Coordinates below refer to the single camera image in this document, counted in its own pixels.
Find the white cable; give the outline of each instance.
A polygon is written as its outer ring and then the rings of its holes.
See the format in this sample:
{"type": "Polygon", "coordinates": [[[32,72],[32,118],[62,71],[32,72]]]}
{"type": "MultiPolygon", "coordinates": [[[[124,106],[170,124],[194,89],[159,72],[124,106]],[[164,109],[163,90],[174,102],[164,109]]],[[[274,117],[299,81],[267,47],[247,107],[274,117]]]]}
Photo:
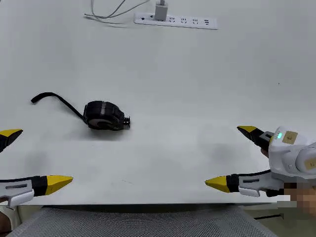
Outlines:
{"type": "Polygon", "coordinates": [[[110,23],[110,22],[102,21],[102,20],[100,20],[100,19],[108,19],[108,18],[114,18],[114,17],[117,17],[117,16],[121,16],[121,15],[123,15],[123,14],[125,14],[125,13],[128,13],[129,11],[131,11],[131,10],[133,10],[133,9],[135,9],[135,8],[137,8],[137,7],[139,7],[140,5],[143,5],[143,4],[147,3],[147,2],[149,2],[150,0],[145,0],[144,2],[142,2],[142,3],[140,3],[140,4],[137,4],[136,6],[130,8],[129,10],[126,10],[126,11],[124,11],[124,12],[121,12],[121,13],[119,13],[119,14],[114,15],[114,14],[119,10],[119,8],[123,5],[123,3],[124,3],[125,1],[126,1],[126,0],[123,0],[123,1],[119,4],[119,6],[116,8],[116,10],[115,10],[114,12],[112,12],[110,15],[108,15],[108,16],[99,16],[99,15],[95,15],[95,14],[94,14],[94,0],[91,0],[91,13],[92,13],[92,14],[85,14],[85,16],[86,16],[86,17],[95,17],[95,20],[97,20],[97,21],[101,21],[101,22],[104,22],[104,23],[110,23]]]}

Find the white power strip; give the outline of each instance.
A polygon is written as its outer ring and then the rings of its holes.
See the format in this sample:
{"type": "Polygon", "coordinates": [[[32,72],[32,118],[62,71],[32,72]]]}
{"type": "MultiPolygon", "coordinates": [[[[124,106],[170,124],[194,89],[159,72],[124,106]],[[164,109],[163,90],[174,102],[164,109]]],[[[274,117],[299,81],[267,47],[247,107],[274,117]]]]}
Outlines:
{"type": "Polygon", "coordinates": [[[201,18],[191,16],[167,16],[166,21],[155,20],[154,14],[136,12],[134,15],[134,23],[156,26],[176,26],[187,28],[199,28],[208,30],[217,30],[217,20],[214,18],[201,18]]]}

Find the black cord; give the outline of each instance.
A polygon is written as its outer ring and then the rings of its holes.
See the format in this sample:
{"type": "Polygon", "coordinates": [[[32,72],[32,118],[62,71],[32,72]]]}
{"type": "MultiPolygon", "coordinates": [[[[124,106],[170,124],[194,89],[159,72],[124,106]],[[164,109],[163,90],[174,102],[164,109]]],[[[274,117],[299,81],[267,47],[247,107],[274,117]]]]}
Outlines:
{"type": "Polygon", "coordinates": [[[280,217],[281,215],[271,215],[271,216],[261,216],[261,217],[255,217],[255,220],[261,220],[261,219],[268,219],[268,218],[273,218],[273,217],[280,217]]]}
{"type": "Polygon", "coordinates": [[[44,92],[44,93],[41,93],[37,96],[35,96],[31,102],[34,104],[36,102],[38,102],[39,100],[41,100],[42,98],[45,98],[45,97],[48,97],[48,96],[55,96],[57,97],[61,102],[63,102],[69,109],[71,109],[80,119],[83,120],[83,115],[80,114],[78,112],[78,110],[76,110],[71,104],[69,104],[63,97],[53,93],[53,92],[44,92]]]}

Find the gray mesh fabric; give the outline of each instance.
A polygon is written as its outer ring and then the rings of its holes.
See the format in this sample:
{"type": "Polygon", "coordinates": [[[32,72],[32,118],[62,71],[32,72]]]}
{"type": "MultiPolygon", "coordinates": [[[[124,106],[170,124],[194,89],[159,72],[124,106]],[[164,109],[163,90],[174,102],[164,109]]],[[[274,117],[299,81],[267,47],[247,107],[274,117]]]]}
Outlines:
{"type": "Polygon", "coordinates": [[[8,237],[276,237],[231,206],[175,213],[106,213],[43,208],[8,237]]]}

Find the charging cable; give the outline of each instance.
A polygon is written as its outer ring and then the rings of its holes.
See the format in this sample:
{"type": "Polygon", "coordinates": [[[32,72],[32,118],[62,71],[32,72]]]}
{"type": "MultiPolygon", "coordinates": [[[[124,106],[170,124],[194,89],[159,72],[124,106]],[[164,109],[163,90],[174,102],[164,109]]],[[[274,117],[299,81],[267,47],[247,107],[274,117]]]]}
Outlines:
{"type": "Polygon", "coordinates": [[[118,14],[115,14],[119,9],[120,7],[123,5],[123,3],[125,2],[126,0],[123,0],[119,5],[118,7],[108,16],[99,16],[99,15],[96,15],[94,14],[94,0],[91,0],[91,14],[85,14],[84,16],[87,18],[87,19],[91,19],[91,20],[96,20],[96,21],[100,21],[100,22],[103,22],[103,23],[108,23],[108,24],[119,24],[119,23],[114,23],[114,22],[106,22],[106,21],[103,21],[102,19],[110,19],[110,18],[115,18],[115,17],[118,17],[118,16],[121,16],[125,13],[128,13],[130,12],[131,10],[145,4],[145,3],[148,3],[150,0],[145,0],[144,2],[140,3],[140,4],[137,4],[136,6],[130,8],[129,10],[126,10],[124,12],[121,12],[121,13],[118,13],[118,14]]]}

